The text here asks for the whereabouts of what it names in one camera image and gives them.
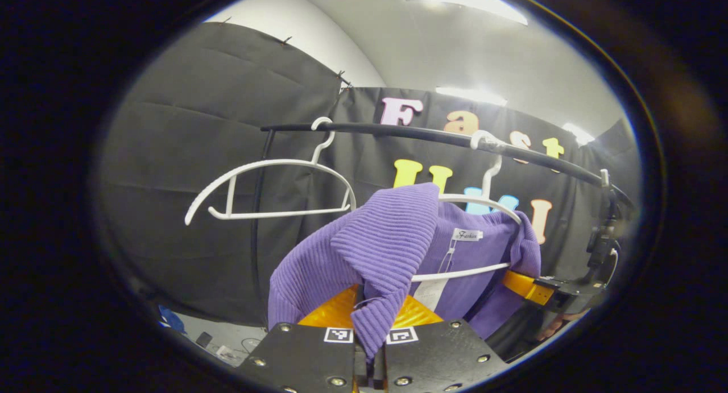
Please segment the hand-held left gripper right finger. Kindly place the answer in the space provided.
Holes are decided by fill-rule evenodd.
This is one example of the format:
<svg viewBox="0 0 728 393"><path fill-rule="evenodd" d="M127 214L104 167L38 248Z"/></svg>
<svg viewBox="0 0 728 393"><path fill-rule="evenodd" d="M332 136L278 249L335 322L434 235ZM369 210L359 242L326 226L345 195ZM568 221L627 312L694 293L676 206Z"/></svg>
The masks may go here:
<svg viewBox="0 0 728 393"><path fill-rule="evenodd" d="M408 296L373 360L373 388L465 393L508 367L466 320L443 320Z"/></svg>

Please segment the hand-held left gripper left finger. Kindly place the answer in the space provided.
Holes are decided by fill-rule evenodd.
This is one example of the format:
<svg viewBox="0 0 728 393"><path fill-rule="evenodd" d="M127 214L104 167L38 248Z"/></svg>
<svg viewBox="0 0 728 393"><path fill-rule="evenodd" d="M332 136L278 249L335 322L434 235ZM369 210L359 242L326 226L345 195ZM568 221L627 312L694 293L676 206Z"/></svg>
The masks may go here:
<svg viewBox="0 0 728 393"><path fill-rule="evenodd" d="M302 320L276 324L236 369L263 393L359 393L366 355L350 315L361 300L345 289Z"/></svg>

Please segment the white plastic clothes hanger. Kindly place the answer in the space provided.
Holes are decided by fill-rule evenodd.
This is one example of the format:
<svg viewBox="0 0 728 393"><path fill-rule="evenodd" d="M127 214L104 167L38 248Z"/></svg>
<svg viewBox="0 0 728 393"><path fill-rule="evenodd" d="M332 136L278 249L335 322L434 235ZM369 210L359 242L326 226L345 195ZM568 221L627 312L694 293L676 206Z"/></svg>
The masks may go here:
<svg viewBox="0 0 728 393"><path fill-rule="evenodd" d="M505 143L497 139L493 134L489 133L488 131L484 130L478 130L473 135L471 135L470 138L470 147L471 149L478 149L479 144L481 142L486 143L488 147L495 147L495 148L501 148L504 147ZM497 155L497 159L495 160L495 163L493 167L489 168L488 171L485 172L485 177L492 177L496 175L502 165L502 156L500 154ZM517 222L518 224L522 224L522 220L520 217L518 217L515 212L507 208L505 205L493 201L487 197L483 196L472 196L472 195L456 195L456 194L449 194L449 193L442 193L439 195L439 201L444 203L473 203L473 204L479 204L484 206L489 206L492 209L499 210L500 212L506 214L508 217L512 218ZM509 267L509 263L498 263L496 265L491 266L484 266L480 268L474 268L469 270L462 270L462 271L453 271L453 272L445 272L445 273L435 273L435 274L426 274L426 275L414 275L412 276L411 281L413 283L418 282L428 282L433 280L443 280L443 279L451 279L451 278L460 278L463 276L470 276L470 275L476 275L476 274L482 274L487 272L496 271L499 269L507 268Z"/></svg>
<svg viewBox="0 0 728 393"><path fill-rule="evenodd" d="M335 139L336 132L335 131L328 131L328 137L325 139L323 143L320 143L315 147L314 152L312 154L312 157L310 160L298 160L293 158L283 158L283 159L266 159L266 160L260 160L259 162L253 162L253 163L247 163L241 167L233 168L232 170L229 170L226 173L223 173L223 175L219 176L215 180L211 181L209 185L207 185L197 196L195 199L193 199L192 203L190 204L187 213L184 217L184 223L188 226L191 224L193 220L193 216L197 213L197 210L202 206L202 203L223 183L227 183L227 196L226 196L226 204L225 204L225 211L219 212L214 207L209 206L208 212L211 216L215 217L218 220L259 220L259 219L268 219L268 218L278 218L278 217L298 217L298 216L304 216L304 215L317 215L317 214L331 214L331 213L338 213L338 212L345 212L345 211L354 211L357 208L357 201L356 196L353 191L353 186L346 180L345 177L343 177L340 173L336 172L332 168L325 167L321 163L319 163L321 152L325 149L330 147L331 144L333 144L333 141ZM330 175L333 175L336 179L341 181L345 187L346 190L344 191L344 196L342 199L342 204L338 208L328 208L328 209L312 209L312 210L295 210L295 211L288 211L288 212L250 212L250 213L234 213L233 212L233 203L234 203L234 191L235 186L237 182L237 177L241 175L242 173L246 172L252 172L253 170L262 169L265 167L277 167L277 166L298 166L298 167L306 167L306 168L314 168L316 170L319 170L320 172L329 173Z"/></svg>

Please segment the purple knit jacket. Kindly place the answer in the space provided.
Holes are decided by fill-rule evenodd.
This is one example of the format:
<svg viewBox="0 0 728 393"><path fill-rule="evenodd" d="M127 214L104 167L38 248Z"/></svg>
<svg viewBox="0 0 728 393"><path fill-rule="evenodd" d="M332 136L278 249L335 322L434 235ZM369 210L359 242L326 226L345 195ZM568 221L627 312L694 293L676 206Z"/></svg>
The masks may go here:
<svg viewBox="0 0 728 393"><path fill-rule="evenodd" d="M530 219L517 212L475 215L439 200L432 183L379 190L361 207L302 240L270 278L270 325L296 323L356 284L364 305L351 313L368 359L382 347L414 275L450 273L507 262L536 278L541 251Z"/></svg>

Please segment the black metal clothes rack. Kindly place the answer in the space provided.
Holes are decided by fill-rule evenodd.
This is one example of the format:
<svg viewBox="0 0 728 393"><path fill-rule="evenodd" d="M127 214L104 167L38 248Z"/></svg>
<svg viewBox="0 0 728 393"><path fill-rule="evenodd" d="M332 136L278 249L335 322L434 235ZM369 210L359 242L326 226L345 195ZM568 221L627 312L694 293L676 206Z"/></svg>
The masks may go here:
<svg viewBox="0 0 728 393"><path fill-rule="evenodd" d="M470 147L471 136L465 136L455 133L447 133L444 131L435 131L422 128L412 128L400 126L385 126L385 125L374 125L374 124L334 124L320 119L317 123L311 124L291 124L291 125L273 125L263 127L263 131L266 132L266 140L262 150L262 160L273 159L270 157L270 150L273 141L275 140L275 134L278 131L293 131L293 132L325 132L335 131L349 134L367 134L374 136L389 136L399 137L408 139L417 139L423 141L443 143L458 147ZM538 154L538 152L532 152L523 148L515 147L515 145L505 143L504 147L495 148L488 147L486 143L481 142L478 149L490 154L500 154L502 158L514 158L518 160L525 160L526 162L533 163L539 167L553 168L559 173L569 175L570 177L576 178L577 180L585 181L590 185L600 188L601 190L601 175L595 175L594 173L588 172L585 168L579 167L574 163L566 162L557 158L550 157L544 154ZM617 192L617 204L619 207L624 205L629 210L634 210L635 206L630 198L616 187Z"/></svg>

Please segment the white paper hang tag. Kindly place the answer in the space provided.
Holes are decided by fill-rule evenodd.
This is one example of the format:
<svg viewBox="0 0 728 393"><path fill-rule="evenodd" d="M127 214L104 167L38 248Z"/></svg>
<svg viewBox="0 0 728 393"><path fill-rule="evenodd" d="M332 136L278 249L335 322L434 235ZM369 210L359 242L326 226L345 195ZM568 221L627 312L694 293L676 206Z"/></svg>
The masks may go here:
<svg viewBox="0 0 728 393"><path fill-rule="evenodd" d="M447 283L448 279L433 279L419 282L419 286L413 293L413 298L434 312L439 304L440 298L444 294L444 288Z"/></svg>

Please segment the blue crumpled object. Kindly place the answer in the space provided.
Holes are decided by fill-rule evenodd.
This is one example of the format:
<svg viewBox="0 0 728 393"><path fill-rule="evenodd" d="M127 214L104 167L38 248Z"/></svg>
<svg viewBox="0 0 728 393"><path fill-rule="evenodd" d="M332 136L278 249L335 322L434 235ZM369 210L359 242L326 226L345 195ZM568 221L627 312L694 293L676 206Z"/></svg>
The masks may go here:
<svg viewBox="0 0 728 393"><path fill-rule="evenodd" d="M177 331L182 335L185 335L187 333L185 331L184 322L181 320L179 315L177 315L177 313L172 312L169 308L164 307L163 305L157 305L157 308L160 315L159 323L161 323L162 326L166 326L166 328L171 328L172 330Z"/></svg>

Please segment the black backdrop cloth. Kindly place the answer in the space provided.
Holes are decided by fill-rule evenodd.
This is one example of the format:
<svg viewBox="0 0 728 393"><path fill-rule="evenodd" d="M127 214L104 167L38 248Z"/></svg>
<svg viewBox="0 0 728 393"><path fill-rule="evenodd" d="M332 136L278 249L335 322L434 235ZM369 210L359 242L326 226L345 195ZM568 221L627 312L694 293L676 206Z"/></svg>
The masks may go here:
<svg viewBox="0 0 728 393"><path fill-rule="evenodd" d="M521 111L448 97L417 88L354 87L339 92L337 74L292 45L254 28L202 23L167 48L139 77L111 122L102 149L99 196L102 216L122 260L150 288L152 299L174 312L243 326L263 326L268 280L294 245L343 213L255 220L217 220L206 207L224 208L226 184L208 197L190 226L193 199L232 168L262 159L268 125L373 123L469 135L477 128L509 142L557 139L562 160L590 172L607 168L632 201L642 194L640 159L618 121L586 145L568 131ZM391 188L396 160L453 175L448 193L480 193L494 155L449 144L382 134L337 133L320 162L353 186L357 208L377 190ZM333 208L346 190L333 176L306 167L265 167L260 212ZM584 251L598 213L599 191L548 168L503 158L491 197L533 218L531 201L546 201L541 273L582 276Z"/></svg>

